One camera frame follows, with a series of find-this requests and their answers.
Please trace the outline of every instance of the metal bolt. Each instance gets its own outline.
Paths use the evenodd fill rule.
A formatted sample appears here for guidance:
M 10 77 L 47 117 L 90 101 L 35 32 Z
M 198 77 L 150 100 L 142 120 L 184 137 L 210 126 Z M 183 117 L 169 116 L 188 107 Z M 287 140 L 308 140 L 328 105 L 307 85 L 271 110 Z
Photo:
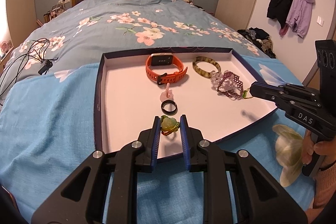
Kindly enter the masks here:
M 199 142 L 199 145 L 202 146 L 202 147 L 208 147 L 210 145 L 210 143 L 207 140 L 201 140 Z
M 132 147 L 133 148 L 139 148 L 142 146 L 142 143 L 139 141 L 132 142 Z
M 246 150 L 240 150 L 238 152 L 238 155 L 241 156 L 242 158 L 246 158 L 249 155 L 249 153 Z
M 99 159 L 99 158 L 101 158 L 101 156 L 103 156 L 103 152 L 97 150 L 97 151 L 93 152 L 92 156 L 96 159 Z

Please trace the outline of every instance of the orange smartwatch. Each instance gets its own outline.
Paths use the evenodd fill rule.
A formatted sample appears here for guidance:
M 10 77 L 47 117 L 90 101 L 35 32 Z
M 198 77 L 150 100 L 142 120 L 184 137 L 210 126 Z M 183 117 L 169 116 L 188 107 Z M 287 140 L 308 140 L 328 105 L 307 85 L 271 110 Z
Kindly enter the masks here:
M 164 73 L 158 75 L 150 69 L 150 66 L 167 66 L 175 65 L 179 71 L 176 71 L 171 74 Z M 181 80 L 187 73 L 188 67 L 184 69 L 183 63 L 175 55 L 171 53 L 157 53 L 152 54 L 147 58 L 146 61 L 146 74 L 147 77 L 156 82 L 158 85 L 163 85 L 167 83 L 176 83 Z

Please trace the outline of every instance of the bed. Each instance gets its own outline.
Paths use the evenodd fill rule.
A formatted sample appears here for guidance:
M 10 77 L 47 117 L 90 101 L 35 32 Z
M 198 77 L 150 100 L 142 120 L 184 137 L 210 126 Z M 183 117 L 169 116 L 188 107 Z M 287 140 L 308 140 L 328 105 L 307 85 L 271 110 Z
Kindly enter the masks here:
M 1 76 L 0 182 L 29 222 L 36 208 L 95 150 L 93 102 L 102 53 L 225 47 L 238 52 L 269 84 L 300 84 L 280 61 L 182 0 L 72 0 L 72 4 L 13 50 L 7 73 Z M 152 32 L 150 39 L 142 35 L 144 30 Z M 41 38 L 49 42 L 38 41 Z M 29 48 L 52 60 L 46 75 L 38 73 L 43 64 L 36 55 L 20 58 Z M 297 151 L 304 131 L 277 110 L 220 146 L 247 149 L 307 209 L 314 182 L 300 175 Z M 287 161 L 282 160 L 284 153 Z M 202 181 L 201 174 L 184 170 L 182 159 L 158 164 L 153 174 L 140 174 L 138 223 L 201 223 Z

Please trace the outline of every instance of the person's arm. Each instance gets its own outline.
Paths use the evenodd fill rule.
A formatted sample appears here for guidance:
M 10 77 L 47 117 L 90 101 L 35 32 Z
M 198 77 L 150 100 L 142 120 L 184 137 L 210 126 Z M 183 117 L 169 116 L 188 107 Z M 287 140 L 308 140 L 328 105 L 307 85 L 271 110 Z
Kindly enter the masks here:
M 311 132 L 306 131 L 302 144 L 302 162 L 309 164 L 313 152 L 326 157 L 315 177 L 316 190 L 313 208 L 306 211 L 308 223 L 311 223 L 322 212 L 336 190 L 336 138 L 331 142 L 314 144 L 310 135 Z

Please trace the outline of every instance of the orange sweater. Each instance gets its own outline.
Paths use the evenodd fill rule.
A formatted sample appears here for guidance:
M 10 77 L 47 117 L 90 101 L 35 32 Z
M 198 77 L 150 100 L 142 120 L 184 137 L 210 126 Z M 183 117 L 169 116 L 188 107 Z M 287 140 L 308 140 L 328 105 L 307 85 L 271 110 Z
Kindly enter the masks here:
M 316 175 L 316 193 L 313 208 L 308 209 L 308 223 L 311 223 L 327 205 L 336 190 L 336 164 Z

